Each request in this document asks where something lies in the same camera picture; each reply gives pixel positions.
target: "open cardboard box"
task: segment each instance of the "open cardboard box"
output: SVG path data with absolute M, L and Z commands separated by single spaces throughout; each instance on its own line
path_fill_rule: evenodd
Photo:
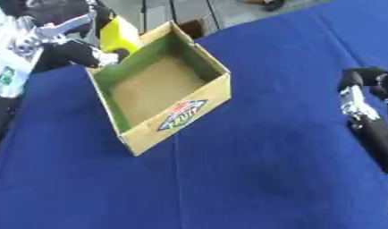
M 230 73 L 173 22 L 138 52 L 90 74 L 111 123 L 135 156 L 231 97 Z

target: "table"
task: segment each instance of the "table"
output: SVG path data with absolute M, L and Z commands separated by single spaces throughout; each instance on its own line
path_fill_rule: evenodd
M 231 69 L 232 100 L 142 157 L 82 67 L 33 76 L 0 146 L 0 228 L 388 229 L 388 176 L 336 92 L 343 68 L 388 68 L 388 1 L 337 0 L 198 42 Z

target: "yellow block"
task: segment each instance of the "yellow block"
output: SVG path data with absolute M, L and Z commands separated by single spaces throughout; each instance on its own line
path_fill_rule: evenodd
M 142 48 L 137 28 L 120 16 L 101 29 L 100 37 L 100 47 L 104 52 L 125 48 L 132 54 Z

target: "printed label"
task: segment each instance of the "printed label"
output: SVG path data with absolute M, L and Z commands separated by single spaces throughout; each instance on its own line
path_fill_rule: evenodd
M 0 74 L 0 82 L 6 86 L 10 85 L 13 81 L 14 74 L 15 74 L 14 69 L 10 67 L 5 67 Z
M 178 104 L 159 127 L 158 131 L 169 130 L 187 124 L 206 102 L 207 100 L 191 100 Z

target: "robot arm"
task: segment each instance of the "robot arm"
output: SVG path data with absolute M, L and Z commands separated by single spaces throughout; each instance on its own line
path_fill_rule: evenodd
M 388 104 L 388 72 L 377 68 L 349 69 L 343 72 L 339 86 L 341 110 L 362 146 L 388 173 L 388 123 L 365 102 L 362 87 Z

